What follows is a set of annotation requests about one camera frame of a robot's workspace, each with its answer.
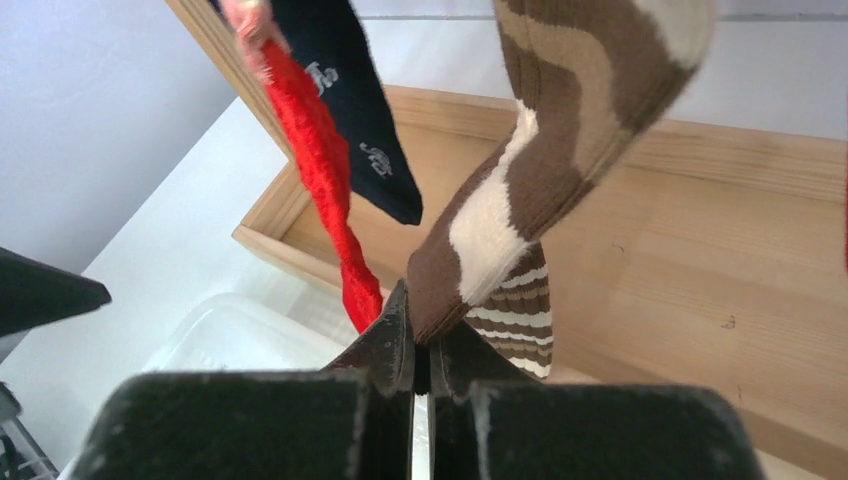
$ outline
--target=white stripe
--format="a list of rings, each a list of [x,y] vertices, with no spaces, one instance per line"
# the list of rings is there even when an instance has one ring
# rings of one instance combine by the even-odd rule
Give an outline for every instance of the white stripe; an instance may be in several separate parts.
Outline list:
[[[512,277],[509,280],[503,282],[498,285],[498,288],[515,288],[519,285],[527,285],[528,283],[534,280],[541,280],[548,276],[548,266],[542,265],[541,267],[530,270],[529,272],[519,275],[517,277]]]
[[[510,333],[510,332],[493,332],[490,330],[483,330],[482,328],[475,328],[481,336],[487,338],[497,338],[497,339],[507,339],[507,340],[523,340],[525,342],[536,342],[537,345],[545,346],[550,345],[554,342],[554,337],[531,337],[530,335],[524,335],[523,333]]]
[[[550,327],[553,324],[551,312],[539,312],[529,315],[526,313],[501,312],[485,308],[474,308],[468,312],[467,316],[482,318],[484,320],[502,323],[504,325],[524,325],[534,328]]]
[[[540,378],[546,378],[551,373],[550,365],[543,367],[538,362],[526,358],[509,358],[507,360],[516,367],[531,372]]]
[[[654,19],[669,56],[683,68],[699,64],[707,54],[715,29],[714,0],[633,0]]]
[[[518,263],[530,243],[510,224],[506,173],[515,157],[539,133],[536,112],[518,101],[515,131],[489,176],[465,201],[451,222],[448,239],[459,256],[459,295],[478,305]]]

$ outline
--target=white wall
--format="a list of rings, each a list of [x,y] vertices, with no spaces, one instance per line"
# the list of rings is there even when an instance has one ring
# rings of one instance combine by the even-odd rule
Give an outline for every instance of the white wall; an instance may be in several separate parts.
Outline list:
[[[717,0],[722,15],[848,15],[846,0]],[[352,0],[366,17],[488,17],[491,0]]]
[[[234,98],[163,0],[0,0],[0,246],[81,272]]]

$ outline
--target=black object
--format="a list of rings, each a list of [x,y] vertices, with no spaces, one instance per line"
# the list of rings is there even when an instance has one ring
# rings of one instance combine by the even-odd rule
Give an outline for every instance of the black object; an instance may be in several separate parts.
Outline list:
[[[216,0],[210,3],[220,13]],[[350,148],[351,188],[406,225],[423,204],[394,119],[348,0],[271,0],[274,20],[329,108]]]
[[[324,371],[130,380],[72,478],[408,478],[416,391],[429,394],[438,480],[764,478],[716,393],[544,385],[464,323],[417,346],[403,283]]]
[[[0,248],[0,337],[112,301],[102,284]]]

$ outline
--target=wooden frame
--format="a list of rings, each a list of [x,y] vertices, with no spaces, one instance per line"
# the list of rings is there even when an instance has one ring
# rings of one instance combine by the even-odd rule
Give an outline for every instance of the wooden frame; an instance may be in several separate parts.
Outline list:
[[[208,3],[167,1],[288,153]],[[354,199],[351,224],[385,287],[515,118],[506,100],[403,87],[387,94],[425,217],[421,228],[401,227]],[[833,140],[657,125],[543,239],[558,338],[554,380],[708,385],[735,405],[768,452],[761,458],[772,478],[842,476],[844,155],[844,143]],[[335,256],[291,163],[233,237],[289,271],[338,286]]]

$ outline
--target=red sock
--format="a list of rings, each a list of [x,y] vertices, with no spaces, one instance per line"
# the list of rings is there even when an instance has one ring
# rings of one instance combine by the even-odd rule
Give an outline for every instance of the red sock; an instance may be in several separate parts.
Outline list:
[[[347,224],[351,196],[347,142],[318,98],[315,83],[286,52],[285,40],[270,20],[270,6],[237,0],[221,4],[236,28],[246,64],[264,83],[291,144],[301,181],[338,253],[342,302],[361,333],[380,315],[383,299],[380,284]]]

